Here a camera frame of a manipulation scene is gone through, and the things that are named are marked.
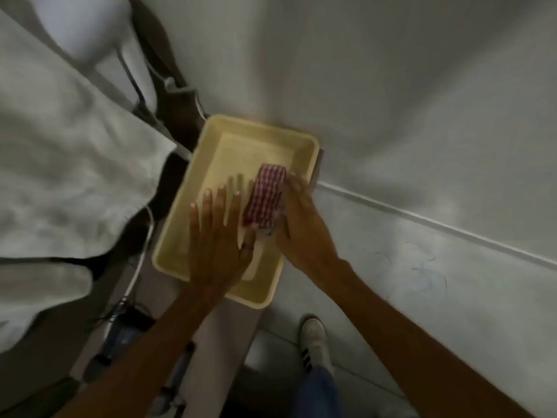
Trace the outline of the black power adapter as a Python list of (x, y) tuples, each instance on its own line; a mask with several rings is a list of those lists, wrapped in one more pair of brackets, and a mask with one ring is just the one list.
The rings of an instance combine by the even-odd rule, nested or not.
[(129, 344), (146, 333), (156, 319), (146, 308), (136, 303), (118, 303), (108, 316), (105, 341)]

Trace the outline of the beige side table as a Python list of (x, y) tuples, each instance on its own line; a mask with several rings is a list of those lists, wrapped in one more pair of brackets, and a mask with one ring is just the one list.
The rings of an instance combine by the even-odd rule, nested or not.
[(297, 341), (262, 327), (268, 312), (223, 299), (193, 337), (176, 418), (287, 418), (303, 374)]

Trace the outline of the blue jeans leg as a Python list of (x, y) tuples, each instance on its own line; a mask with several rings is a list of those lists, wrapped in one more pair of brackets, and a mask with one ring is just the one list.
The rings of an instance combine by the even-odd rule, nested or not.
[(345, 418), (338, 385), (323, 366), (312, 367), (298, 387), (290, 418)]

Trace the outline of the person's right forearm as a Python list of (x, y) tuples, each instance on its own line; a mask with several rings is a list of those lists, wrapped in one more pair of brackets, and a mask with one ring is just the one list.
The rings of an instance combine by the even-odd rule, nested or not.
[(341, 259), (316, 284), (343, 311), (422, 418), (533, 418), (375, 294)]

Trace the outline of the white wall trim strip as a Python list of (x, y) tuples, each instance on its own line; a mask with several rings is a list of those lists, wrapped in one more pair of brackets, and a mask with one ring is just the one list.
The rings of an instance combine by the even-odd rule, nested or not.
[(340, 196), (346, 199), (350, 199), (353, 202), (365, 205), (367, 207), (373, 208), (375, 210), (380, 210), (382, 212), (385, 213), (390, 213), (394, 216), (398, 216), (401, 217), (403, 219), (409, 220), (411, 222), (426, 226), (430, 229), (435, 229), (437, 231), (440, 232), (444, 232), (446, 234), (450, 234), (454, 237), (457, 238), (461, 238), (461, 239), (466, 239), (468, 241), (470, 241), (471, 243), (477, 244), (477, 245), (481, 245), (484, 247), (488, 247), (492, 250), (498, 251), (498, 252), (502, 252), (508, 255), (511, 255), (513, 257), (516, 258), (520, 258), (524, 261), (527, 262), (531, 262), (532, 264), (536, 264), (539, 266), (543, 266), (546, 267), (548, 269), (552, 269), (557, 271), (557, 260), (556, 259), (552, 259), (552, 258), (548, 258), (548, 257), (544, 257), (544, 256), (540, 256), (525, 250), (522, 250), (520, 248), (502, 243), (500, 241), (496, 241), (494, 239), (488, 238), (488, 237), (484, 237), (481, 235), (478, 235), (476, 233), (470, 232), (470, 231), (466, 231), (464, 229), (449, 225), (449, 224), (445, 224), (443, 222), (437, 221), (435, 219), (431, 219), (428, 217), (424, 217), (421, 215), (418, 215), (414, 212), (411, 212), (409, 210), (405, 210), (402, 208), (398, 208), (395, 207), (391, 204), (388, 203), (384, 203), (384, 202), (380, 202), (377, 201), (375, 199), (372, 199), (370, 197), (364, 196), (362, 194), (359, 194), (357, 192), (353, 192), (351, 190), (347, 190), (344, 189), (342, 187), (339, 187), (337, 185), (331, 184), (331, 183), (327, 183), (321, 180), (317, 180), (316, 183), (317, 187), (324, 189), (336, 196)]

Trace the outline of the person's right hand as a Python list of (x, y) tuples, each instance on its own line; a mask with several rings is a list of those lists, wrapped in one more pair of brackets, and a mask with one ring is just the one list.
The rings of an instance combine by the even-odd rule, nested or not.
[(285, 203), (284, 212), (276, 216), (276, 242), (281, 253), (314, 283), (326, 281), (340, 258), (323, 218), (314, 207), (292, 207)]

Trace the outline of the person's left hand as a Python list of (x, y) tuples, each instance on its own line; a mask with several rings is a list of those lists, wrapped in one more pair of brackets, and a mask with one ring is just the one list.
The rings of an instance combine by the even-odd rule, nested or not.
[(205, 189), (199, 208), (199, 233), (189, 232), (188, 263), (190, 286), (197, 296), (223, 297), (240, 281), (240, 246), (256, 241), (257, 228), (249, 226), (240, 239), (241, 192), (228, 197), (224, 226), (216, 226), (216, 194)]

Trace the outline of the person's left forearm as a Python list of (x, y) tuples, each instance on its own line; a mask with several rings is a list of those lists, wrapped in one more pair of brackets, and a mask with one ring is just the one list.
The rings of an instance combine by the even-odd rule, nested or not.
[(190, 285), (164, 314), (54, 418), (145, 418), (181, 352), (228, 288)]

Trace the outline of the white striped sneaker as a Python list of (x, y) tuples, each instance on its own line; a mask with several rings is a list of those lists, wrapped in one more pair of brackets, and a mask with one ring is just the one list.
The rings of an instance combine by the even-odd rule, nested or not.
[(299, 330), (299, 349), (302, 364), (307, 373), (314, 368), (323, 368), (332, 377), (335, 376), (328, 337), (325, 327), (318, 317), (304, 317)]

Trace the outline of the red checkered cloth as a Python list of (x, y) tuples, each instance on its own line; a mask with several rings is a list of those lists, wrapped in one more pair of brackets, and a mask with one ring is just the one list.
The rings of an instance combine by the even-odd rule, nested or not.
[(261, 165), (241, 215), (244, 227), (257, 226), (261, 234), (271, 236), (275, 214), (283, 210), (282, 184), (286, 175), (287, 168), (282, 165)]

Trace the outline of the white pillow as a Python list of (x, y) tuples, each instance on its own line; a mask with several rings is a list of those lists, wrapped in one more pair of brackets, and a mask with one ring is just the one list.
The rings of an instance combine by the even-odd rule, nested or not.
[(77, 63), (94, 66), (126, 39), (129, 0), (29, 0), (51, 39)]

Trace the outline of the metal bed frame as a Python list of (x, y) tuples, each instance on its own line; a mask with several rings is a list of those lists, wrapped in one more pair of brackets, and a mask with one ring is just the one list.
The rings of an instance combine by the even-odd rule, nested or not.
[(149, 110), (149, 107), (146, 103), (146, 100), (143, 96), (143, 92), (141, 91), (140, 87), (138, 86), (136, 80), (134, 79), (133, 74), (131, 73), (125, 59), (123, 56), (123, 52), (122, 52), (122, 48), (120, 48), (119, 46), (117, 46), (115, 48), (116, 50), (116, 56), (118, 58), (119, 63), (121, 64), (122, 68), (124, 69), (124, 72), (128, 78), (128, 80), (130, 81), (134, 91), (136, 92), (137, 96), (138, 96), (138, 102), (137, 102), (137, 108), (144, 114), (146, 115), (150, 115), (151, 111)]

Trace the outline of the white bed sheet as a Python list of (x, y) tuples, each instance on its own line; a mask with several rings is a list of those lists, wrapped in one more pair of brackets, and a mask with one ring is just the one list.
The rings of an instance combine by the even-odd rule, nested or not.
[(0, 10), (0, 354), (90, 294), (176, 144)]

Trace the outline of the yellow plastic tray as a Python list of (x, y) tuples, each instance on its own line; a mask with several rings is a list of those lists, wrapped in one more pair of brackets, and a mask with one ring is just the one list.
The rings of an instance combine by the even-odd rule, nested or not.
[[(205, 122), (159, 234), (152, 255), (153, 266), (174, 278), (190, 280), (188, 211), (192, 202), (201, 203), (206, 189), (215, 193), (220, 184), (226, 184), (227, 201), (239, 190), (245, 207), (262, 164), (280, 165), (310, 180), (319, 154), (319, 141), (311, 134), (212, 115)], [(271, 231), (260, 231), (250, 266), (226, 297), (253, 309), (266, 308), (274, 297), (283, 263)]]

